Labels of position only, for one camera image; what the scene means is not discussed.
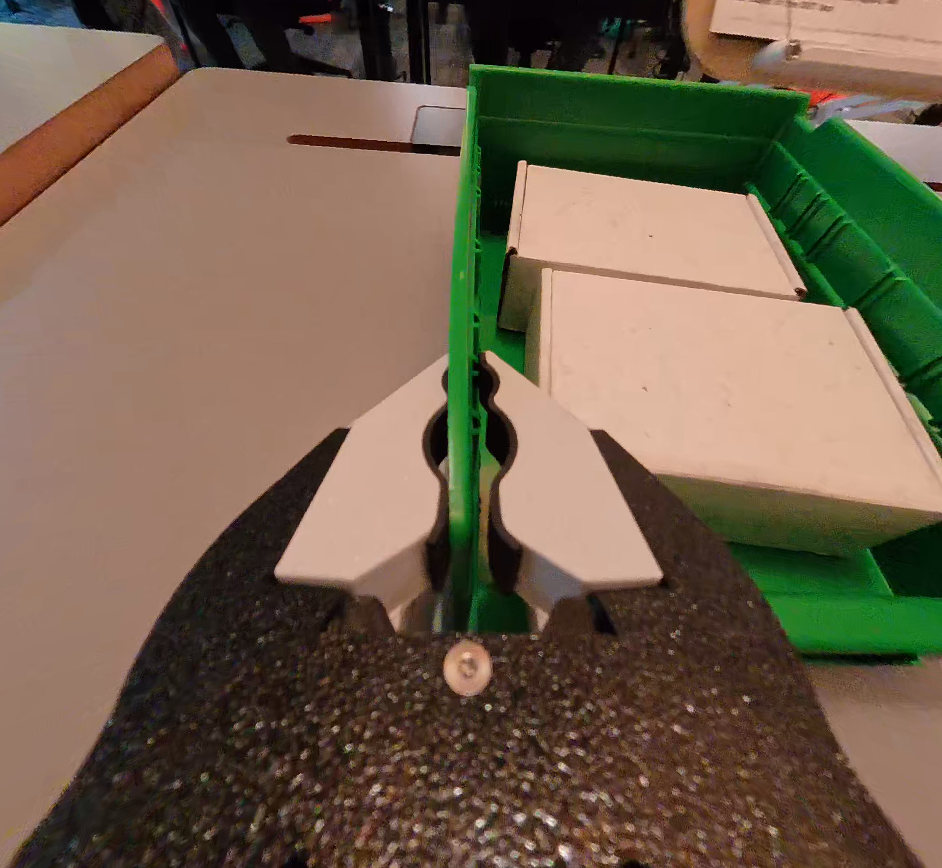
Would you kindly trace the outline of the green plastic bin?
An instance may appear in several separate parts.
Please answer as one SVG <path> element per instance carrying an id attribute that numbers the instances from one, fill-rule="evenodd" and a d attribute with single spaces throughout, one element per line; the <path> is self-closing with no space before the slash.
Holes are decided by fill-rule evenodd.
<path id="1" fill-rule="evenodd" d="M 813 303 L 857 308 L 940 455 L 940 197 L 841 121 L 815 127 L 807 97 L 783 90 L 474 65 L 461 152 L 448 354 L 449 491 L 465 547 L 483 447 L 473 361 L 496 344 L 513 365 L 523 340 L 497 331 L 518 162 L 641 176 L 655 187 L 726 189 L 754 199 L 794 257 Z M 832 563 L 818 542 L 729 547 L 798 650 L 818 656 L 940 655 L 940 529 L 856 542 Z"/>

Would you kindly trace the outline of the grey desk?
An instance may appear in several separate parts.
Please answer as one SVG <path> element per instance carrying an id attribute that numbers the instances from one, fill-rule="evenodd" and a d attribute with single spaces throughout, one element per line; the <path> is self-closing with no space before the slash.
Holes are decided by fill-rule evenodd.
<path id="1" fill-rule="evenodd" d="M 480 360 L 537 385 L 528 323 L 520 364 L 473 361 L 454 537 L 461 156 L 317 143 L 367 81 L 321 84 L 185 74 L 2 229 L 11 864 L 919 866 L 726 540 L 605 431 L 662 582 L 542 631 L 495 585 Z M 353 421 L 441 356 L 448 540 L 397 632 L 274 569 Z"/>

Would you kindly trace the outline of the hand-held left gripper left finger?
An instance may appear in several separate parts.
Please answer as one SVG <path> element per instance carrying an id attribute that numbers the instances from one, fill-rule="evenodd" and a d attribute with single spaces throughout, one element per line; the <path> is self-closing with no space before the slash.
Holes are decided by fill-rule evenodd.
<path id="1" fill-rule="evenodd" d="M 439 357 L 353 421 L 274 569 L 280 583 L 375 600 L 397 632 L 429 603 L 429 552 L 448 540 L 447 482 L 429 445 L 447 368 Z"/>

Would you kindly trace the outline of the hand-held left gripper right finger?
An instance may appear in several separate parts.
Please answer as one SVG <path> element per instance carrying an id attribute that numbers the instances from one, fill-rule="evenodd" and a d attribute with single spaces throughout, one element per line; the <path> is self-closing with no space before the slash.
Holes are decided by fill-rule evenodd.
<path id="1" fill-rule="evenodd" d="M 563 601 L 655 587 L 663 570 L 582 421 L 488 351 L 488 561 L 542 631 Z"/>

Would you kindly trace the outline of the wooden instruction board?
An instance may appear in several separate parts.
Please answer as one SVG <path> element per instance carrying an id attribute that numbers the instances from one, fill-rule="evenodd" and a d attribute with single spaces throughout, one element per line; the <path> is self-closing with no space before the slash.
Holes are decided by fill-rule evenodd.
<path id="1" fill-rule="evenodd" d="M 716 0 L 684 0 L 683 25 L 686 43 L 691 53 L 700 62 L 702 68 L 709 75 L 721 80 L 788 86 L 767 83 L 763 80 L 756 79 L 751 72 L 750 65 L 754 56 L 761 48 L 773 41 L 795 38 L 785 37 L 770 40 L 715 34 L 710 29 L 715 5 Z M 928 49 L 908 47 L 901 50 L 877 49 L 874 46 L 860 48 L 854 41 L 840 41 L 834 38 L 826 38 L 824 40 L 795 40 L 800 42 L 818 42 L 823 45 L 846 48 L 852 51 L 879 51 L 894 54 L 906 53 L 916 57 L 937 58 L 940 59 L 941 64 L 941 35 L 939 47 L 931 47 Z"/>

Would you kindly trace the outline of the white cardboard mailer box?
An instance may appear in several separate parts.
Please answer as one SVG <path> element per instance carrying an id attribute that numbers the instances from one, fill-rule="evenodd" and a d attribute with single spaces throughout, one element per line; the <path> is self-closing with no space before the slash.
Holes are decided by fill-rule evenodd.
<path id="1" fill-rule="evenodd" d="M 856 309 L 543 268 L 525 372 L 729 542 L 845 556 L 940 523 L 940 456 Z"/>
<path id="2" fill-rule="evenodd" d="M 497 312 L 524 332 L 544 269 L 800 300 L 807 286 L 753 194 L 521 160 Z"/>

